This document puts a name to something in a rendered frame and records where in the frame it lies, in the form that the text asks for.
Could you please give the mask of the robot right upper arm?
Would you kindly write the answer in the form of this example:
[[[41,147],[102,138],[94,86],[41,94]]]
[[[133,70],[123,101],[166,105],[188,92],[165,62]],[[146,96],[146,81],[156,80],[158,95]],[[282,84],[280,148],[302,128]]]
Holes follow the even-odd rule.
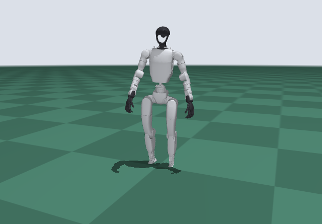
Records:
[[[137,73],[136,73],[136,77],[138,77],[138,78],[142,78],[144,75],[143,69],[146,66],[147,59],[149,59],[149,52],[150,52],[150,50],[144,50],[141,53],[141,58],[138,63],[138,69],[137,69]]]

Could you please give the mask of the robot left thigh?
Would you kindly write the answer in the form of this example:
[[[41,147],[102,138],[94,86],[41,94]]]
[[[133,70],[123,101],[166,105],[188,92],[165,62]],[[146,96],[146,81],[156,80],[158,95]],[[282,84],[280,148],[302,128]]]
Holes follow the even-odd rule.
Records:
[[[167,122],[167,139],[169,136],[175,137],[176,120],[177,120],[178,100],[174,97],[167,96],[166,122]]]

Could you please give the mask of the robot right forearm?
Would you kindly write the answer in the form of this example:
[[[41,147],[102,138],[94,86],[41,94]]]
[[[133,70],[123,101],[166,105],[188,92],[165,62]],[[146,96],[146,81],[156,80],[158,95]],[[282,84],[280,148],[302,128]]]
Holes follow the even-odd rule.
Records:
[[[132,84],[131,84],[131,87],[130,87],[130,91],[128,92],[129,95],[131,95],[132,91],[135,91],[135,95],[136,95],[136,90],[137,90],[138,84],[140,82],[140,79],[138,77],[135,77],[136,73],[137,73],[137,70],[136,70],[136,72],[134,74],[133,81],[132,81]]]

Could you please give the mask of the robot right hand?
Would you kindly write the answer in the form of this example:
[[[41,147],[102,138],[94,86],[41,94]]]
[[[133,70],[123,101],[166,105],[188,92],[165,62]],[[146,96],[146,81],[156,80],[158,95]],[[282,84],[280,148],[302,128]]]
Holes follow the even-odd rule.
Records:
[[[133,100],[133,98],[134,98],[134,96],[135,96],[135,91],[132,91],[131,92],[131,95],[128,95],[128,99],[127,99],[127,101],[126,101],[126,106],[125,106],[125,110],[128,112],[128,113],[131,113],[131,112],[133,112],[133,111],[131,111],[131,105],[132,105],[132,107],[134,107],[134,105],[133,105],[133,103],[132,103],[132,100]]]

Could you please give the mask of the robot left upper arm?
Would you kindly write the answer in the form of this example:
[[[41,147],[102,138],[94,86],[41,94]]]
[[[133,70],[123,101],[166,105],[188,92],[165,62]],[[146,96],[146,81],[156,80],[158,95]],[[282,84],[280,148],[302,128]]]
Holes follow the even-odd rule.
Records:
[[[185,65],[185,61],[182,53],[173,51],[173,58],[178,62],[177,65],[181,72],[181,74],[179,75],[180,81],[186,81],[185,73],[187,73],[187,69],[186,69],[186,65]]]

